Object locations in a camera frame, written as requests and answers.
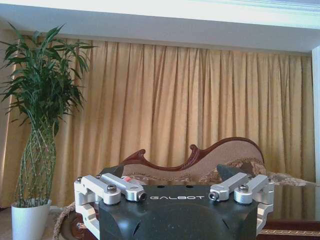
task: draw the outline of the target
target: curtain fold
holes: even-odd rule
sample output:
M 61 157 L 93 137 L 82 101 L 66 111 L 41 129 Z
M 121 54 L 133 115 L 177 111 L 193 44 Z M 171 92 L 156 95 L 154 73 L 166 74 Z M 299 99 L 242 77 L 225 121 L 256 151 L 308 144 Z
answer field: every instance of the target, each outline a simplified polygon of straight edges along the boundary
M 92 41 L 80 112 L 56 137 L 51 198 L 74 199 L 77 176 L 96 175 L 139 149 L 177 166 L 189 145 L 223 138 L 255 141 L 269 171 L 315 180 L 311 57 Z M 15 119 L 13 111 L 9 118 Z M 9 124 L 0 205 L 13 202 L 27 124 Z

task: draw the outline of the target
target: beige upholstery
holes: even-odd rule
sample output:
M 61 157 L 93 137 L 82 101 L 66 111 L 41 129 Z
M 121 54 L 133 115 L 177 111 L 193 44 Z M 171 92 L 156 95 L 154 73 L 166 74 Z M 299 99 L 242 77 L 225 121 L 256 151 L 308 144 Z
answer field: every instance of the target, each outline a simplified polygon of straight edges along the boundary
M 263 156 L 256 146 L 247 141 L 232 140 L 214 148 L 203 159 L 185 170 L 165 171 L 141 164 L 129 164 L 124 166 L 123 175 L 145 175 L 162 180 L 190 177 L 192 181 L 197 181 L 215 169 L 218 164 L 246 158 L 255 158 L 263 164 Z

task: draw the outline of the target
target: potted plant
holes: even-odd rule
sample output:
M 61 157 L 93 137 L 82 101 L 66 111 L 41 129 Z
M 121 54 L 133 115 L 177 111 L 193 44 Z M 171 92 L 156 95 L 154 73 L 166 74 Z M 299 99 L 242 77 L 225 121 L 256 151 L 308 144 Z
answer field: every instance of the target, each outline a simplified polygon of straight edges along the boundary
M 84 42 L 72 44 L 58 39 L 63 26 L 51 29 L 40 39 L 23 36 L 11 25 L 17 42 L 8 45 L 5 67 L 14 66 L 6 82 L 3 100 L 13 99 L 9 106 L 24 115 L 31 132 L 27 140 L 16 185 L 16 202 L 12 205 L 12 234 L 14 240 L 41 239 L 51 204 L 50 192 L 56 163 L 55 136 L 59 120 L 74 108 L 82 107 L 83 96 L 74 78 L 81 79 L 88 71 Z M 78 69 L 71 63 L 77 62 Z

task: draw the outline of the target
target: floor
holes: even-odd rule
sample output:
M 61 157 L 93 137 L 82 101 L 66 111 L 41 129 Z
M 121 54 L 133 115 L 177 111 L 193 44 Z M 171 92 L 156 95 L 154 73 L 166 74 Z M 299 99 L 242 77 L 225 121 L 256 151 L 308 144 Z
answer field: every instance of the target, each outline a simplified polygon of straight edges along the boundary
M 56 206 L 50 207 L 49 216 L 46 222 L 46 227 L 42 240 L 52 240 L 53 231 L 55 227 L 56 219 L 62 212 L 62 208 Z M 0 211 L 0 240 L 11 240 L 12 239 L 12 225 L 11 225 L 11 208 L 7 208 Z

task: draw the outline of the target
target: logo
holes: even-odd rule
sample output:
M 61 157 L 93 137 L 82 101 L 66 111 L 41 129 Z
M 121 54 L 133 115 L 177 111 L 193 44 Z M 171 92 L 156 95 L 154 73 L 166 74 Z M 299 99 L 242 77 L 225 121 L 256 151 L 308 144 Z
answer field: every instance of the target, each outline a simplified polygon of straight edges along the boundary
M 194 199 L 203 199 L 205 196 L 177 196 L 177 197 L 172 197 L 172 196 L 151 196 L 151 200 L 194 200 Z

